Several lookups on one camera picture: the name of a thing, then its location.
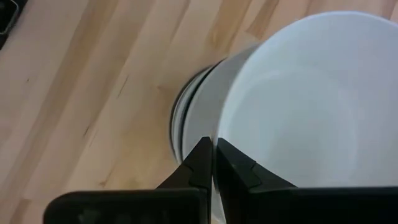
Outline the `white bowl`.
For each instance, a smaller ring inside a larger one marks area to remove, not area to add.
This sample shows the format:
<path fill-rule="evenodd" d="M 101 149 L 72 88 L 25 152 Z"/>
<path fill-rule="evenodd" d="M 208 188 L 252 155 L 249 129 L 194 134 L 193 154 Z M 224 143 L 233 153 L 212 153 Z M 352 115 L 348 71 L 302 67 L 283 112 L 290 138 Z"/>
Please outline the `white bowl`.
<path fill-rule="evenodd" d="M 182 149 L 181 149 L 181 140 L 180 140 L 180 135 L 182 135 L 181 129 L 183 128 L 183 122 L 185 121 L 185 118 L 183 116 L 186 115 L 187 108 L 189 107 L 190 103 L 185 103 L 182 112 L 181 112 L 181 117 L 177 118 L 177 110 L 178 107 L 180 106 L 180 102 L 182 98 L 186 95 L 186 92 L 190 87 L 193 85 L 192 90 L 188 93 L 188 100 L 190 101 L 194 94 L 196 93 L 198 87 L 201 85 L 201 83 L 204 81 L 204 79 L 208 76 L 208 74 L 214 70 L 223 60 L 220 60 L 214 65 L 211 65 L 209 67 L 206 67 L 199 72 L 197 72 L 191 79 L 189 79 L 186 84 L 184 84 L 183 88 L 180 90 L 178 93 L 172 110 L 170 114 L 170 122 L 169 122 L 169 139 L 170 139 L 170 146 L 173 150 L 175 160 L 177 161 L 177 164 L 181 164 L 183 161 L 182 157 Z"/>
<path fill-rule="evenodd" d="M 180 137 L 181 158 L 185 159 L 202 137 L 214 137 L 229 89 L 242 66 L 258 45 L 227 57 L 211 67 L 188 101 Z"/>
<path fill-rule="evenodd" d="M 297 187 L 398 187 L 398 24 L 336 11 L 281 29 L 239 71 L 219 138 Z"/>

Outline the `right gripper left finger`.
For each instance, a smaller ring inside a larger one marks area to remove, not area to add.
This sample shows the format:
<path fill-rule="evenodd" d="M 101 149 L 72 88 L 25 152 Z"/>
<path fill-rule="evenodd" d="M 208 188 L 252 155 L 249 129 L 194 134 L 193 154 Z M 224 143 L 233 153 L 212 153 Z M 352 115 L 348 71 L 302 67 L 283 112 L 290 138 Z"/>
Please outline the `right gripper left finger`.
<path fill-rule="evenodd" d="M 203 137 L 157 188 L 69 192 L 47 205 L 43 224 L 209 224 L 212 157 Z"/>

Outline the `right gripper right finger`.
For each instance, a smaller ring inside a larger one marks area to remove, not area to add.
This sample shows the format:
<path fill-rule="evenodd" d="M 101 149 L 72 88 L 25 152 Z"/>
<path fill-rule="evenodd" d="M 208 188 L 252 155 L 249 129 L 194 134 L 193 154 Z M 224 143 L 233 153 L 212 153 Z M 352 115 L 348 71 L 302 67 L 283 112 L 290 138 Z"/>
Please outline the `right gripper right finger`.
<path fill-rule="evenodd" d="M 219 138 L 227 224 L 398 224 L 398 187 L 297 187 Z"/>

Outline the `black aluminium table frame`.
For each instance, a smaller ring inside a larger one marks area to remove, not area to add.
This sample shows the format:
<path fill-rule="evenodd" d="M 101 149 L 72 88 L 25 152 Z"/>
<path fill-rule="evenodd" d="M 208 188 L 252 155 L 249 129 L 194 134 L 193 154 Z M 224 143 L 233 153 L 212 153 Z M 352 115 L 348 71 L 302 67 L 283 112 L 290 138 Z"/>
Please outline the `black aluminium table frame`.
<path fill-rule="evenodd" d="M 0 0 L 0 50 L 22 14 L 28 0 Z"/>

